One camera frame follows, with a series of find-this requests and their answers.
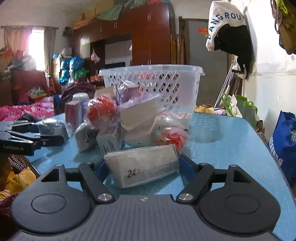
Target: blue table surface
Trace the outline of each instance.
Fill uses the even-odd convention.
[[[54,118],[64,120],[65,116],[58,115]],[[280,203],[281,215],[274,234],[283,241],[296,238],[296,206],[291,189],[269,150],[247,121],[228,116],[194,113],[188,134],[189,140],[183,150],[184,154],[196,163],[209,163],[218,169],[227,169],[230,164],[239,165]],[[41,148],[27,159],[43,174],[57,163],[72,168],[86,161],[97,162],[102,157],[98,146],[88,152],[79,153],[72,136],[63,146]],[[187,182],[177,172],[134,188],[117,189],[111,177],[106,179],[105,184],[116,196],[172,194],[176,198]],[[81,189],[79,183],[69,185]]]

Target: black tool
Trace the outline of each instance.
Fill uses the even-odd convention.
[[[0,122],[0,153],[33,156],[42,146],[61,146],[64,138],[59,135],[30,136],[38,133],[38,125],[25,120]]]
[[[22,229],[11,240],[279,240],[272,234],[280,215],[277,200],[237,165],[228,170],[179,159],[189,184],[171,195],[120,195],[103,185],[102,159],[65,169],[55,165],[12,204]],[[85,194],[67,185],[79,181]],[[212,183],[222,188],[211,190]]]

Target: pink blanket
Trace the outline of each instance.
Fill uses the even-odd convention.
[[[0,107],[0,121],[15,121],[26,113],[42,120],[53,117],[53,97],[46,97],[40,102],[32,105]]]

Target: blue plastic bag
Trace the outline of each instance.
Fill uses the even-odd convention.
[[[72,69],[82,69],[84,64],[83,58],[72,57],[70,61],[70,70]]]
[[[63,59],[61,62],[61,70],[69,70],[70,69],[70,61],[71,61],[71,59]]]
[[[291,141],[291,128],[296,129],[293,113],[281,111],[268,146],[290,186],[296,182],[296,142]]]
[[[62,84],[64,82],[68,82],[70,79],[70,73],[69,70],[62,70],[61,77],[59,79],[59,82]]]

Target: metal screw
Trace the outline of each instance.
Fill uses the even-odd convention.
[[[112,199],[112,195],[108,193],[103,193],[98,196],[98,199],[103,202],[110,201]]]
[[[179,199],[182,201],[190,201],[193,199],[193,196],[189,193],[182,193],[179,195]]]

